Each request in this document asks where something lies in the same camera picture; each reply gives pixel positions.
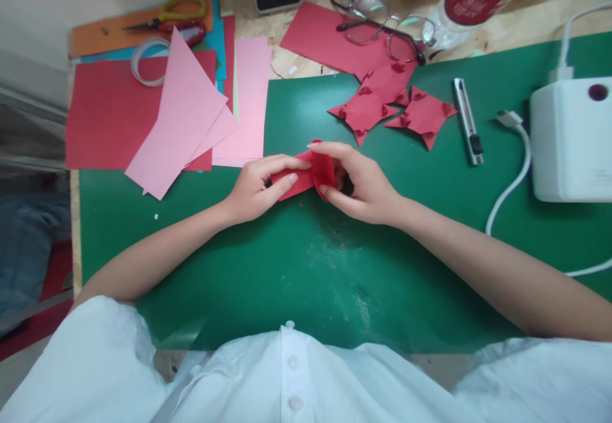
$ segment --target finger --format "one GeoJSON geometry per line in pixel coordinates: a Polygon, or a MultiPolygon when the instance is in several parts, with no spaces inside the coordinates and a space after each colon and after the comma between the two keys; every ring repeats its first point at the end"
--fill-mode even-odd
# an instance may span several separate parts
{"type": "Polygon", "coordinates": [[[313,142],[312,144],[308,144],[308,148],[313,152],[329,155],[332,158],[340,160],[342,166],[349,174],[357,171],[361,165],[361,160],[365,158],[350,145],[344,144],[343,142],[313,142]]]}
{"type": "Polygon", "coordinates": [[[284,176],[279,181],[272,184],[265,192],[261,194],[266,196],[268,207],[272,207],[274,203],[279,201],[281,197],[293,187],[293,184],[298,180],[298,175],[295,173],[284,176]]]}
{"type": "Polygon", "coordinates": [[[308,161],[300,160],[299,158],[289,155],[274,155],[271,157],[262,158],[253,165],[262,179],[268,179],[272,174],[281,172],[284,169],[308,169],[311,164],[308,161]]]}
{"type": "Polygon", "coordinates": [[[320,186],[319,189],[321,190],[321,193],[325,195],[325,198],[327,198],[331,204],[340,209],[344,214],[354,219],[361,218],[361,212],[364,208],[363,202],[347,197],[345,194],[333,187],[320,186]]]}

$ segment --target desk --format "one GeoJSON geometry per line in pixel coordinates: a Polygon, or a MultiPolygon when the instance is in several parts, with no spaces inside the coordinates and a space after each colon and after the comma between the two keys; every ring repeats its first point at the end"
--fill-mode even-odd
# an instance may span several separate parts
{"type": "MultiPolygon", "coordinates": [[[[330,0],[308,0],[331,8],[330,0]]],[[[391,0],[391,12],[397,15],[408,13],[430,13],[439,0],[391,0]]],[[[470,41],[447,52],[437,55],[433,62],[448,61],[488,54],[511,48],[542,43],[560,38],[565,21],[574,13],[609,0],[514,0],[506,9],[493,17],[479,29],[470,41]]],[[[279,47],[296,10],[260,16],[254,7],[254,0],[222,0],[222,12],[233,11],[236,15],[236,37],[268,36],[272,45],[272,66],[283,77],[288,71],[297,70],[292,78],[315,77],[321,74],[321,65],[279,47]]],[[[609,11],[593,13],[574,23],[573,36],[612,31],[612,15],[609,11]]],[[[330,72],[323,68],[323,74],[330,72]]],[[[270,70],[270,79],[278,79],[270,70]]],[[[73,74],[70,75],[71,95],[73,74]]],[[[80,245],[80,190],[78,170],[72,170],[71,208],[73,233],[73,271],[75,294],[82,287],[81,245],[80,245]]]]}

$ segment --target white cable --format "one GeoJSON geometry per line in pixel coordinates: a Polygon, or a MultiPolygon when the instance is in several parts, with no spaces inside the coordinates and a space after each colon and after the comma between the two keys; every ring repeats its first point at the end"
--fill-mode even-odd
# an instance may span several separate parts
{"type": "Polygon", "coordinates": [[[569,20],[567,20],[563,29],[563,36],[561,37],[561,52],[559,53],[559,61],[557,63],[557,68],[550,73],[550,83],[556,82],[557,80],[571,80],[574,78],[574,68],[567,65],[569,36],[572,30],[572,23],[581,16],[592,13],[593,11],[603,10],[605,8],[612,8],[612,1],[587,8],[586,10],[575,14],[569,20]]]}
{"type": "MultiPolygon", "coordinates": [[[[523,181],[523,179],[527,175],[527,172],[529,171],[529,166],[531,165],[531,142],[529,140],[529,135],[525,131],[525,128],[523,128],[523,125],[522,125],[523,119],[519,117],[519,115],[516,112],[507,111],[507,110],[499,112],[498,115],[499,116],[497,120],[501,122],[505,127],[515,130],[519,134],[521,139],[523,140],[523,143],[525,145],[525,157],[523,159],[523,166],[521,167],[521,170],[518,173],[518,176],[516,176],[516,179],[512,182],[512,184],[510,184],[507,187],[507,189],[504,190],[504,192],[499,196],[499,198],[493,205],[493,209],[491,210],[491,213],[489,213],[489,217],[486,220],[486,226],[484,228],[484,232],[489,236],[492,236],[493,223],[495,222],[495,217],[497,215],[497,212],[499,211],[499,208],[504,203],[508,195],[510,195],[510,193],[512,193],[512,191],[516,188],[516,186],[519,185],[523,181]]],[[[612,258],[610,258],[609,260],[606,260],[603,263],[600,263],[599,265],[595,265],[593,267],[589,267],[583,270],[576,270],[576,271],[568,272],[565,274],[572,278],[575,278],[576,276],[583,276],[583,275],[597,273],[603,270],[607,270],[611,267],[612,267],[612,258]]]]}

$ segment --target cutting mat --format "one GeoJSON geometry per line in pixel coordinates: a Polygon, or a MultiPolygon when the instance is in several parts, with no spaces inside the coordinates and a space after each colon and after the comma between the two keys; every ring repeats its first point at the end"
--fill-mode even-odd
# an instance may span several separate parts
{"type": "MultiPolygon", "coordinates": [[[[612,74],[610,45],[612,33],[573,40],[576,75],[612,74]]],[[[361,151],[401,194],[482,230],[523,156],[521,140],[492,120],[500,109],[528,118],[528,98],[546,83],[557,54],[558,43],[545,43],[416,70],[411,84],[448,102],[454,102],[451,80],[465,79],[484,165],[469,166],[457,117],[444,125],[432,152],[417,136],[382,125],[361,151]]],[[[303,152],[313,138],[356,146],[326,110],[357,88],[349,75],[271,81],[265,154],[303,152]]],[[[148,234],[222,200],[237,176],[235,168],[183,172],[158,202],[120,171],[82,170],[84,280],[148,234]]],[[[500,210],[493,233],[562,270],[584,268],[612,255],[612,204],[543,203],[526,181],[500,210]]],[[[581,281],[612,299],[612,271],[581,281]]],[[[160,348],[217,348],[289,319],[323,343],[376,342],[399,352],[467,353],[520,335],[416,241],[354,221],[314,190],[214,237],[138,309],[160,348]]]]}

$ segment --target forearm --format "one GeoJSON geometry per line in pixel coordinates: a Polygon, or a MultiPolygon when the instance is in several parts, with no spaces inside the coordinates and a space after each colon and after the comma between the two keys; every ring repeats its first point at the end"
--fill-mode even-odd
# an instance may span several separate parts
{"type": "Polygon", "coordinates": [[[550,265],[411,200],[395,226],[524,332],[612,341],[612,304],[550,265]]]}
{"type": "Polygon", "coordinates": [[[230,225],[223,204],[217,204],[138,241],[92,276],[75,307],[97,295],[120,302],[137,301],[230,225]]]}

